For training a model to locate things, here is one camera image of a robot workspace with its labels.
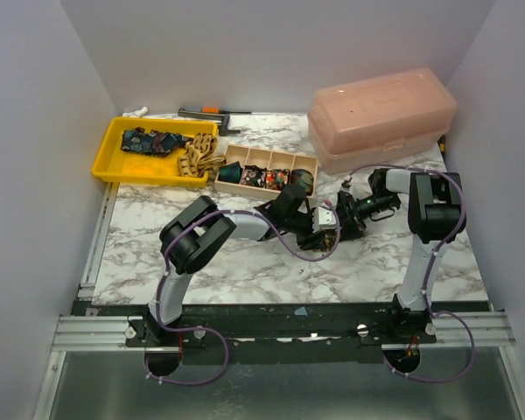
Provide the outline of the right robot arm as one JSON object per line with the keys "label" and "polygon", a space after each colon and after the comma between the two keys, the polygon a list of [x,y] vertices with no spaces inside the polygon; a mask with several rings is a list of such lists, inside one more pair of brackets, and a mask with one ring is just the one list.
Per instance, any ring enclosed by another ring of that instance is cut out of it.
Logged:
{"label": "right robot arm", "polygon": [[392,167],[376,169],[368,177],[372,193],[356,199],[345,180],[337,193],[336,213],[340,239],[364,236],[365,221],[382,221],[408,196],[408,226],[413,235],[409,265],[394,295],[381,332],[397,343],[423,333],[431,320],[431,294],[441,259],[451,242],[466,226],[460,176],[456,172]]}

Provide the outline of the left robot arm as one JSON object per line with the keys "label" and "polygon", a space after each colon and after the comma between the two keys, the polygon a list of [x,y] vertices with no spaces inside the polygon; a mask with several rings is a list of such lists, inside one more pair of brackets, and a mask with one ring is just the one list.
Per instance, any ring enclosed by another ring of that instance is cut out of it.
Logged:
{"label": "left robot arm", "polygon": [[287,186],[275,199],[252,210],[224,209],[206,195],[198,197],[161,231],[164,273],[148,304],[147,336],[157,345],[170,344],[175,322],[193,275],[204,269],[229,239],[267,242],[293,234],[300,249],[325,252],[329,245],[321,221],[334,221],[330,210],[311,207],[305,191]]}

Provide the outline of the paisley flamingo patterned tie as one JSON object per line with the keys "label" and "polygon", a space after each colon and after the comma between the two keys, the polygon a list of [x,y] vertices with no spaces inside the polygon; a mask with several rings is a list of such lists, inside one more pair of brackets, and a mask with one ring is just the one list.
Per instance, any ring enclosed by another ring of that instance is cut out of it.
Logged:
{"label": "paisley flamingo patterned tie", "polygon": [[311,250],[316,252],[330,252],[341,239],[341,234],[332,230],[320,231],[312,237]]}

